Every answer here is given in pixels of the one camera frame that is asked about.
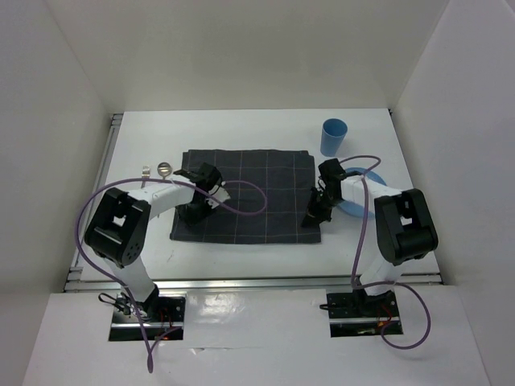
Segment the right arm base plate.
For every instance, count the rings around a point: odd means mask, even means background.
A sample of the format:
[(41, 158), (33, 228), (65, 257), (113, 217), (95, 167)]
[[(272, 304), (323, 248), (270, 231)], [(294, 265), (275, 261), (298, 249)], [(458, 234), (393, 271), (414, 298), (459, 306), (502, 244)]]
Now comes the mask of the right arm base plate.
[(402, 322), (393, 291), (369, 296), (364, 290), (329, 293), (319, 308), (328, 313), (332, 338), (402, 335)]

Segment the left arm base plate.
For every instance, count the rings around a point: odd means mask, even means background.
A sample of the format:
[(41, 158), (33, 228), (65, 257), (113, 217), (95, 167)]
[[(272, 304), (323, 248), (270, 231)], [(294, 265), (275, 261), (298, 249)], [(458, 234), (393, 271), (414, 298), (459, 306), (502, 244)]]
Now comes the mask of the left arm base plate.
[[(109, 331), (110, 342), (143, 341), (136, 311), (124, 293), (115, 298), (102, 293), (98, 298), (101, 302), (113, 307)], [(148, 340), (154, 341), (164, 333), (166, 335), (163, 336), (163, 340), (182, 340), (185, 310), (186, 297), (180, 295), (161, 297), (157, 310), (152, 310), (149, 314), (141, 310), (143, 326)]]

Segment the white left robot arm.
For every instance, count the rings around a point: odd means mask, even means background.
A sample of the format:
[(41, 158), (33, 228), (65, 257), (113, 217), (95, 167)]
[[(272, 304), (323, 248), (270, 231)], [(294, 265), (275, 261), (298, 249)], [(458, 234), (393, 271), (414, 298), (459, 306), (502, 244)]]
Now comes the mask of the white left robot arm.
[(229, 198), (221, 187), (222, 175), (203, 163), (196, 171), (178, 170), (177, 183), (158, 183), (132, 191), (108, 189), (85, 232), (85, 243), (105, 259), (112, 274), (124, 283), (124, 292), (134, 298), (131, 312), (142, 321), (159, 313), (159, 289), (150, 279), (141, 254), (150, 220), (170, 209), (192, 226), (211, 215), (218, 203), (188, 187), (191, 184), (214, 194), (220, 201)]

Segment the dark grey checked cloth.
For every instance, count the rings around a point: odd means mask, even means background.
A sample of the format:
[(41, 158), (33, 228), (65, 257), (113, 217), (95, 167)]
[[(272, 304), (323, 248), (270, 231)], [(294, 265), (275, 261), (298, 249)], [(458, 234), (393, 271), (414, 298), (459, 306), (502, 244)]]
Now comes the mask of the dark grey checked cloth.
[(318, 244), (319, 226), (301, 225), (315, 185), (315, 159), (306, 150), (188, 150), (181, 167), (215, 166), (230, 184), (230, 207), (217, 207), (197, 224), (174, 215), (170, 239), (211, 244)]

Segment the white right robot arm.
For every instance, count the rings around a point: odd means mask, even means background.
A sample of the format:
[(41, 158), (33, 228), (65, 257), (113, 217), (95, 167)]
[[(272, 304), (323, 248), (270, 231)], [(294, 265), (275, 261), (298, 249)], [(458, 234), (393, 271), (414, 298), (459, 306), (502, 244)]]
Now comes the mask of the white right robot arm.
[[(304, 228), (329, 222), (332, 209), (343, 202), (363, 208), (360, 238), (351, 272), (352, 287), (357, 290), (351, 296), (351, 305), (360, 315), (371, 314), (378, 307), (378, 296), (392, 289), (403, 274), (404, 265), (424, 258), (436, 250), (439, 243), (422, 191), (388, 187), (370, 179), (368, 173), (368, 170), (349, 172), (336, 158), (319, 164), (320, 183), (311, 189), (302, 221)], [(378, 255), (357, 276), (370, 213), (375, 219)]]

